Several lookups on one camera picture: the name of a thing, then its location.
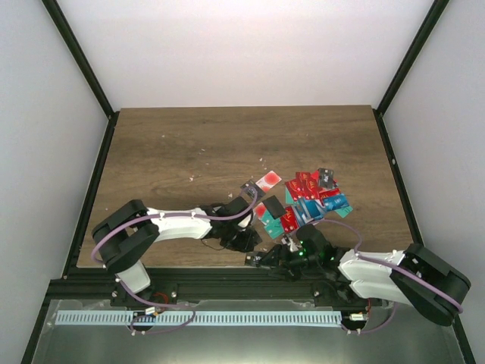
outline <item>red card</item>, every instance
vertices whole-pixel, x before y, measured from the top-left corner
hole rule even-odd
[[[285,233],[289,233],[298,229],[298,223],[296,222],[296,216],[292,206],[286,207],[285,210],[286,214],[280,217],[280,221]]]
[[[296,172],[296,179],[300,181],[304,181],[311,178],[310,172]]]
[[[254,209],[256,216],[261,220],[263,217],[264,213],[266,212],[266,206],[263,205],[263,202],[260,202],[257,204],[257,206]]]
[[[329,197],[340,194],[340,189],[338,188],[334,188],[333,190],[325,190],[323,187],[319,187],[319,188],[320,188],[319,194],[321,199],[327,199]]]
[[[306,199],[318,199],[318,183],[313,178],[309,177],[302,181],[303,192]]]
[[[294,179],[285,182],[285,186],[288,189],[289,194],[293,198],[293,201],[297,201],[299,197],[303,197],[302,184],[300,180]]]

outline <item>white wall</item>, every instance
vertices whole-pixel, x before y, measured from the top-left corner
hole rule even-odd
[[[432,0],[59,0],[113,107],[377,107]]]
[[[426,245],[465,273],[462,321],[485,362],[485,3],[450,2],[385,115]]]
[[[0,361],[59,278],[106,117],[41,1],[0,4]]]

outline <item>black vertical frame edge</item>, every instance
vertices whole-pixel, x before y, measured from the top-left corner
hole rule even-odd
[[[23,353],[21,364],[30,364],[33,361],[33,356],[36,353],[37,343],[39,342],[40,334],[42,333],[42,328],[44,326],[44,321],[48,310],[49,304],[42,304],[36,323],[33,326],[32,334],[30,334],[30,339],[25,348],[25,352]]]
[[[412,211],[411,201],[409,200],[408,193],[406,191],[404,180],[402,179],[401,171],[394,156],[393,146],[391,145],[389,135],[387,134],[386,125],[382,115],[377,110],[373,110],[374,117],[377,123],[377,129],[379,129],[380,138],[384,145],[384,150],[386,151],[387,160],[393,172],[394,181],[396,182],[396,187],[399,193],[399,198],[401,199],[402,208],[404,209],[404,214],[409,225],[409,230],[411,231],[411,237],[414,243],[423,243],[423,238],[419,232],[418,222],[414,212]]]
[[[119,115],[120,112],[117,111],[114,113],[114,116],[108,120],[105,135],[103,136],[101,147],[99,149],[98,158],[96,159],[91,180],[89,181],[83,207],[81,208],[80,217],[77,222],[76,230],[74,231],[73,241],[70,245],[69,253],[67,254],[67,261],[62,272],[63,277],[69,277],[69,274],[77,268],[77,260],[79,259],[80,249],[83,245],[89,216],[91,215],[92,206],[94,205],[96,193],[98,192],[99,182],[101,181],[101,176],[105,168],[106,158],[108,157]]]
[[[64,16],[64,13],[62,12],[58,2],[56,0],[42,0],[42,3],[44,4],[45,9],[51,16],[52,21],[54,21],[55,26],[58,28],[59,33],[64,39],[66,46],[69,48],[70,53],[72,54],[74,60],[79,66],[79,69],[86,78],[89,87],[91,87],[92,93],[94,93],[94,96],[97,98],[106,116],[108,118],[112,118],[114,116],[113,108],[111,107],[111,104],[108,101],[105,92],[101,88],[98,78],[96,77],[94,71],[89,65],[89,62],[84,55],[84,52],[81,49],[81,46],[78,43],[76,36],[73,33],[73,30],[70,28],[70,25],[67,22],[67,19]]]
[[[389,161],[391,171],[393,172],[394,181],[396,182],[397,190],[401,199],[401,204],[404,209],[406,220],[408,221],[411,237],[414,243],[423,244],[423,239],[419,231],[418,223],[416,222],[415,214],[412,211],[411,202],[409,201],[408,193],[406,191],[404,181],[402,180],[401,171],[399,170],[396,157],[394,156],[393,147],[391,146],[391,142],[389,139],[389,135],[387,134],[386,125],[384,124],[382,114],[377,110],[373,111],[377,123],[377,128],[379,129],[380,137],[382,138],[384,149],[386,150],[387,159]],[[460,320],[459,316],[455,317],[455,321],[453,322],[453,331],[455,332],[456,339],[458,340],[458,345],[460,346],[460,350],[462,351],[465,362],[467,364],[475,364],[475,358],[473,356],[473,352],[471,351],[470,343],[468,342],[467,335],[465,333],[462,321]]]
[[[453,322],[453,331],[458,339],[458,345],[460,346],[465,362],[467,364],[476,364],[473,352],[471,351],[470,343],[468,342],[465,329],[463,328],[463,324],[459,316],[455,317],[455,321]]]
[[[426,43],[428,37],[433,31],[434,26],[437,24],[438,20],[441,17],[441,14],[444,12],[448,3],[449,0],[434,0],[433,4],[431,5],[430,10],[427,12],[427,15],[423,20],[423,23],[421,24],[418,32],[416,33],[415,38],[409,46],[409,49],[406,52],[404,58],[402,59],[402,62],[396,74],[394,75],[393,80],[387,88],[386,93],[382,98],[382,101],[377,107],[377,110],[382,115],[386,114],[387,109],[389,108],[391,102],[399,91],[399,87],[402,85],[402,82],[408,75],[409,70],[411,70],[412,65],[414,64],[420,51],[423,49],[424,44]]]

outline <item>white cable tray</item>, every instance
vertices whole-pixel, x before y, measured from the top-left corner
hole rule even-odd
[[[141,318],[137,325],[175,326],[192,317],[190,311],[167,311],[156,318]],[[132,311],[58,311],[56,325],[125,326]],[[198,311],[190,326],[310,326],[339,328],[341,312],[326,311]]]

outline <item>wooden tabletop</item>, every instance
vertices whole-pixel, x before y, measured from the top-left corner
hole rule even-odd
[[[131,199],[164,210],[229,202],[248,179],[273,170],[283,181],[297,171],[332,168],[354,211],[342,219],[361,231],[362,250],[411,243],[402,205],[369,106],[123,109],[95,198],[78,266],[94,266],[91,230]],[[283,181],[271,189],[284,202]],[[255,225],[263,243],[274,242]],[[319,224],[337,246],[354,246],[344,227]],[[207,244],[218,248],[217,241]],[[215,251],[200,240],[155,243],[148,266],[241,266],[244,253]]]

